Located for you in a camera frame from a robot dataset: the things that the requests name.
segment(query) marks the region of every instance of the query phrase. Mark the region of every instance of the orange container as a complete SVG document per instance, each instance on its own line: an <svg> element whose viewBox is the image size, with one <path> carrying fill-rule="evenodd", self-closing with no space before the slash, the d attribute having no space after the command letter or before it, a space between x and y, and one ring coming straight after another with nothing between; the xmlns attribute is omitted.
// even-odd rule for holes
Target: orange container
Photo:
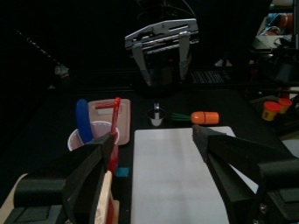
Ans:
<svg viewBox="0 0 299 224"><path fill-rule="evenodd" d="M292 101L286 98L279 98L278 103L280 104L280 110L278 113L284 114L290 106L292 105Z"/></svg>
<svg viewBox="0 0 299 224"><path fill-rule="evenodd" d="M191 122L193 124L218 124L220 115L218 112L196 111L191 113Z"/></svg>
<svg viewBox="0 0 299 224"><path fill-rule="evenodd" d="M264 102L264 110L262 117L267 121L274 121L276 117L276 113L280 111L280 104L274 101L266 101Z"/></svg>

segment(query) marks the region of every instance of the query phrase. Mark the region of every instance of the blue spatula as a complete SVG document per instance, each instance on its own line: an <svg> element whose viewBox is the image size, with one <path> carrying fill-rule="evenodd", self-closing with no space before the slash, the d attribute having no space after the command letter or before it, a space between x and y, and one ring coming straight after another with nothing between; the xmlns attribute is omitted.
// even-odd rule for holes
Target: blue spatula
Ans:
<svg viewBox="0 0 299 224"><path fill-rule="evenodd" d="M91 127L89 127L89 104L87 100L80 99L76 105L76 121L79 128L79 136L81 142L85 144L93 138Z"/></svg>

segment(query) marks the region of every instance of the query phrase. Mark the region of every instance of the black surface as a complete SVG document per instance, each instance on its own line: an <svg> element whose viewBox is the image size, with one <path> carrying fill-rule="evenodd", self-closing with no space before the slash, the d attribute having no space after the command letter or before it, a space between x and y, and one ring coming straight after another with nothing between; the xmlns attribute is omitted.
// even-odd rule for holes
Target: black surface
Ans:
<svg viewBox="0 0 299 224"><path fill-rule="evenodd" d="M68 153L68 136L76 129L75 104L77 99L103 100L120 96L131 101L129 142L119 148L119 166L129 167L127 178L113 178L112 193L120 201L119 223L129 223L132 196L132 163L135 131L152 129L145 111L155 102L165 110L165 120L159 128L188 128L189 122L171 121L171 113L189 115L193 111L218 111L219 126L230 126L235 135L250 141L284 150L270 126L266 125L251 105L235 90L192 90L177 91L165 97L145 97L133 91L93 92L85 94L64 94L49 92L41 106L35 110L32 118L11 145L0 156L0 203L17 180L25 172L32 172L52 159Z"/></svg>

